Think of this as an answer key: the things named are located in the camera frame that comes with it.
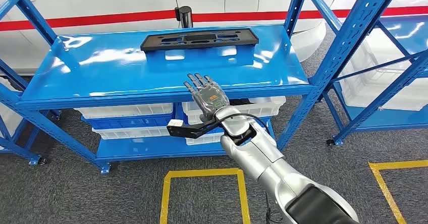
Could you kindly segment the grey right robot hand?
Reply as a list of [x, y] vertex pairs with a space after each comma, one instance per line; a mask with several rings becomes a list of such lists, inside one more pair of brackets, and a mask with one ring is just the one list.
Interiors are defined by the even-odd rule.
[[183, 82], [183, 84], [202, 110], [202, 115], [200, 116], [202, 122], [211, 121], [218, 110], [230, 105], [229, 99], [220, 85], [213, 81], [210, 76], [189, 73], [187, 77], [190, 79], [191, 84], [187, 81]]

